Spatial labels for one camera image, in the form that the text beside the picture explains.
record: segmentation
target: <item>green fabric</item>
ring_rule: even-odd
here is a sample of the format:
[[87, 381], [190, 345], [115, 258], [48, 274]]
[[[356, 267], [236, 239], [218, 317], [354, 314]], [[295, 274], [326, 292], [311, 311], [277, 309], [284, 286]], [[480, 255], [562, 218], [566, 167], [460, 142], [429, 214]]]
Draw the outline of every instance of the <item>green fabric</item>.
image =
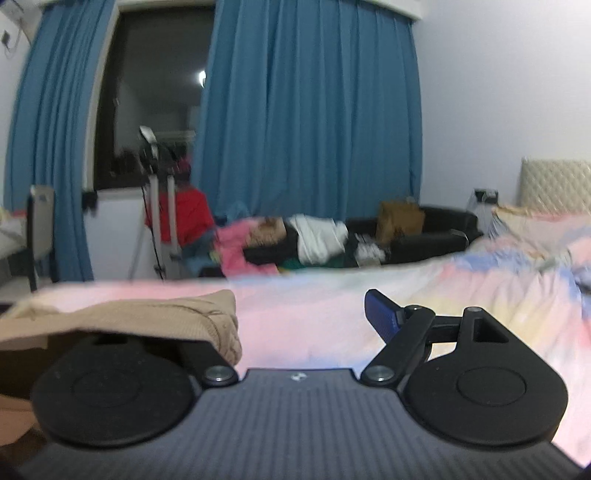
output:
[[332, 257], [327, 263], [322, 265], [304, 265], [297, 258], [289, 258], [279, 265], [279, 267], [285, 270], [301, 270], [302, 268], [344, 268], [345, 255]]

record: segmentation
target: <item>pastel bedding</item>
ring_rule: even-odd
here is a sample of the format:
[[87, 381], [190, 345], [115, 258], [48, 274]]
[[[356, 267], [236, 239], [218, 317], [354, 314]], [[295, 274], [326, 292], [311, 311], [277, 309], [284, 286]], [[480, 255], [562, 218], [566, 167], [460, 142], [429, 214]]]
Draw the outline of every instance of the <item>pastel bedding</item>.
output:
[[[591, 217], [541, 218], [501, 209], [493, 238], [465, 254], [408, 266], [318, 271], [282, 277], [178, 283], [71, 284], [37, 301], [74, 311], [116, 299], [169, 299], [229, 288], [236, 295], [243, 357], [253, 367], [351, 367], [357, 374], [384, 343], [366, 321], [363, 297], [377, 288], [399, 304], [442, 315], [490, 312], [564, 379], [569, 406], [555, 444], [591, 462]], [[439, 346], [434, 355], [453, 346]]]

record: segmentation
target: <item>beige knit fabric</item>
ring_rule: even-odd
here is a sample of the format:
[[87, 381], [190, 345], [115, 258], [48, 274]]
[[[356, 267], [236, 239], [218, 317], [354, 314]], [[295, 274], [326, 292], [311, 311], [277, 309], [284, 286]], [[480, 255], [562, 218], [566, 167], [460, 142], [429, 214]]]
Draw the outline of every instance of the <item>beige knit fabric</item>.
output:
[[31, 297], [0, 317], [0, 346], [74, 330], [208, 340], [232, 365], [242, 356], [230, 290], [185, 299], [111, 301], [71, 313], [40, 306]]

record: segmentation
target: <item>gray ribbed surface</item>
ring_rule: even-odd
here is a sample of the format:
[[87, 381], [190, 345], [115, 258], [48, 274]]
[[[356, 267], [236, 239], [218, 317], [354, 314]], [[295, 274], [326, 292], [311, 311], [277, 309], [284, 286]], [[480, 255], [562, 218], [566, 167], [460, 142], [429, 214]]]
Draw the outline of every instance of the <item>gray ribbed surface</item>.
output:
[[389, 390], [348, 370], [251, 370], [209, 390], [174, 430], [101, 453], [50, 445], [21, 468], [30, 480], [572, 479], [545, 443], [511, 453], [464, 450], [418, 427]]

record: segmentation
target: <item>round black pad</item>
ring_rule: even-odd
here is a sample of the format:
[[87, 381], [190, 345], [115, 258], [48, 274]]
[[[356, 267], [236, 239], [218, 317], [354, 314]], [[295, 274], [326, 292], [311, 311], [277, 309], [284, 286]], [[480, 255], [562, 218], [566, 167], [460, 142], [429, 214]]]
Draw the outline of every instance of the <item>round black pad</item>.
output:
[[494, 343], [420, 365], [404, 398], [426, 428], [481, 447], [551, 439], [567, 403], [561, 378], [536, 354]]
[[42, 428], [57, 440], [121, 447], [174, 427], [194, 393], [183, 369], [139, 345], [87, 343], [45, 372], [31, 399]]
[[464, 398], [476, 404], [501, 407], [519, 400], [525, 394], [525, 382], [506, 368], [482, 367], [460, 375], [457, 389]]

